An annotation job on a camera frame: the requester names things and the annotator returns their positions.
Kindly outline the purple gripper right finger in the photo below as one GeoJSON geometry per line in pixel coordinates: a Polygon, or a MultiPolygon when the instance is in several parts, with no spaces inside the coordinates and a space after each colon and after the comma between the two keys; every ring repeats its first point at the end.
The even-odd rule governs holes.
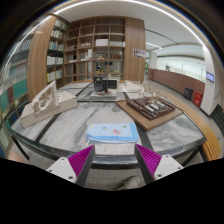
{"type": "Polygon", "coordinates": [[[179,164],[172,156],[161,156],[139,144],[135,145],[134,154],[137,158],[146,184],[150,184],[183,169],[183,166],[179,164]]]}

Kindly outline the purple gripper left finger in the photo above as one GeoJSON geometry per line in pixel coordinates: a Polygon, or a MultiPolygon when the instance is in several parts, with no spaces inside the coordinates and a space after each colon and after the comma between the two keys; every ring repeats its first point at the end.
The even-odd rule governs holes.
{"type": "Polygon", "coordinates": [[[94,156],[95,146],[91,145],[69,158],[60,157],[47,171],[78,186],[84,187],[94,156]]]}

